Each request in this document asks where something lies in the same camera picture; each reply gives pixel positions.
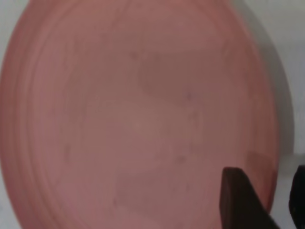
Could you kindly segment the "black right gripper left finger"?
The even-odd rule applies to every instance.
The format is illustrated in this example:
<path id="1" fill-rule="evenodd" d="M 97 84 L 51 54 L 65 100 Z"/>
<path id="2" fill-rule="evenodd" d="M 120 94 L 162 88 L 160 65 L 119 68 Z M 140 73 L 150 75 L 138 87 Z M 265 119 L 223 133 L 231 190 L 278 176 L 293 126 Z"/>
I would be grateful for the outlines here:
<path id="1" fill-rule="evenodd" d="M 246 173 L 237 167 L 222 171 L 219 210 L 223 229 L 277 229 Z"/>

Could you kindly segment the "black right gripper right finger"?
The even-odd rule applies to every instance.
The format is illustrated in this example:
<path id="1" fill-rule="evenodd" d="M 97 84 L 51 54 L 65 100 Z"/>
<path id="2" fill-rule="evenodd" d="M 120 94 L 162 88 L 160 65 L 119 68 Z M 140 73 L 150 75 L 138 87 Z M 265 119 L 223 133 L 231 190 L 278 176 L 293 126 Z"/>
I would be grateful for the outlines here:
<path id="1" fill-rule="evenodd" d="M 305 166 L 300 165 L 293 177 L 289 211 L 297 229 L 305 228 Z"/>

